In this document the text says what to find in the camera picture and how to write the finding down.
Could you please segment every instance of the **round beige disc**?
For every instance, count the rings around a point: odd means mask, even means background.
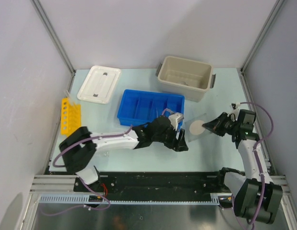
[[[190,133],[193,135],[202,134],[205,131],[205,128],[202,127],[204,123],[205,122],[202,120],[193,121],[192,124],[190,125]]]

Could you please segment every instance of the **white table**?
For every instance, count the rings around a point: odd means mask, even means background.
[[[96,104],[77,99],[77,93],[89,70],[77,70],[71,88],[71,97],[81,104],[82,126],[91,132],[114,132],[127,130],[117,119],[120,101],[125,89],[159,92],[156,69],[123,69],[118,85],[109,104]],[[184,121],[206,114],[208,120],[217,118],[222,112],[230,112],[232,102],[246,101],[241,82],[235,68],[216,68],[216,81],[199,102],[185,101]],[[65,139],[61,134],[55,143],[52,159],[59,154],[59,144]],[[212,172],[222,167],[244,170],[240,154],[231,142],[231,137],[214,134],[203,135],[187,142],[189,151],[174,152],[161,143],[137,150],[120,149],[96,153],[89,164],[99,171],[119,172]],[[49,168],[53,172],[65,172],[65,168]]]

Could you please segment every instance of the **bin handle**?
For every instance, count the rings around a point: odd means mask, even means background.
[[[214,87],[215,84],[215,78],[216,78],[216,74],[213,74],[211,76],[211,82],[210,82],[210,89],[212,89]]]
[[[162,67],[162,63],[160,63],[158,68],[157,68],[156,77],[158,77],[161,67]]]

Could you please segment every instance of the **blue tray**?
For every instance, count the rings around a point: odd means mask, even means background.
[[[185,97],[182,95],[125,90],[120,102],[118,119],[123,126],[139,126],[152,122],[165,108],[173,112],[184,112]]]

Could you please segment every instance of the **white wall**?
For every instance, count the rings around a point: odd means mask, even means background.
[[[0,229],[45,163],[70,77],[30,1],[0,0]]]
[[[241,67],[276,0],[41,0],[76,69],[167,55]]]
[[[297,205],[297,0],[285,4],[246,77],[254,100],[274,118],[268,145]],[[268,118],[260,114],[260,119],[269,130]]]

